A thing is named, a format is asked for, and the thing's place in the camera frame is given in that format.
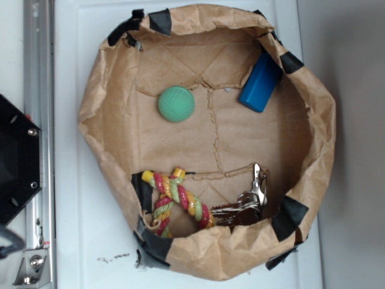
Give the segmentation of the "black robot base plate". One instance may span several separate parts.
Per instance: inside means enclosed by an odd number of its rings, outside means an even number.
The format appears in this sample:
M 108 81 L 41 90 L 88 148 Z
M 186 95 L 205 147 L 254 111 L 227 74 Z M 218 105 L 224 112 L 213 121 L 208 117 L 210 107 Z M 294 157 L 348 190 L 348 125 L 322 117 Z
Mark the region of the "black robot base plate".
M 7 226 L 41 189 L 40 128 L 1 96 L 1 224 Z

